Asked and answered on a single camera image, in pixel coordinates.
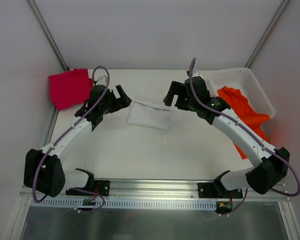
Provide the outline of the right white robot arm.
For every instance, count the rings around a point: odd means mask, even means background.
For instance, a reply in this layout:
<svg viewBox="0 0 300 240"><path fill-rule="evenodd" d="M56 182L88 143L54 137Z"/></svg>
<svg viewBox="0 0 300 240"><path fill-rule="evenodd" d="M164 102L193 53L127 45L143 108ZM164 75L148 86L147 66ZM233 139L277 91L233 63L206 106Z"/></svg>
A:
<svg viewBox="0 0 300 240"><path fill-rule="evenodd" d="M281 181L288 172L285 164L290 153L277 149L254 133L221 97L212 97L202 77L186 79L183 83L172 81L163 102L180 110L192 111L208 124L214 126L244 152L252 164L251 168L225 171L214 179L214 193L225 198L235 189L251 188L264 195Z"/></svg>

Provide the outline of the white t-shirt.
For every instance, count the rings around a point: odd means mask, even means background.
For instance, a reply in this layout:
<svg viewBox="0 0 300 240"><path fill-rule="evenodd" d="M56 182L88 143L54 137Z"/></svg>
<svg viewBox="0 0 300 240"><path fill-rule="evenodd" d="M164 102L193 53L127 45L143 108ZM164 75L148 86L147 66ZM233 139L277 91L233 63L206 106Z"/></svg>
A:
<svg viewBox="0 0 300 240"><path fill-rule="evenodd" d="M132 126L168 130L171 116L172 110L169 106L138 97L130 108L126 123Z"/></svg>

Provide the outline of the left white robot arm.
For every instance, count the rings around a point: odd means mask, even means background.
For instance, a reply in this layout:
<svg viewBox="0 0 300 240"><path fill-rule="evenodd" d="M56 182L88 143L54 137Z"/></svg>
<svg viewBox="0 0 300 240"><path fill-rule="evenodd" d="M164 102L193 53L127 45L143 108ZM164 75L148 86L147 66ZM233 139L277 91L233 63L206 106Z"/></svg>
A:
<svg viewBox="0 0 300 240"><path fill-rule="evenodd" d="M67 195L74 196L89 195L100 190L92 172L81 168L64 171L63 164L70 150L103 121L104 115L130 106L132 100L122 86L117 85L115 88L119 97L105 85L94 85L89 98L75 113L67 130L41 149L31 149L27 152L24 186L46 197L56 197L63 190Z"/></svg>

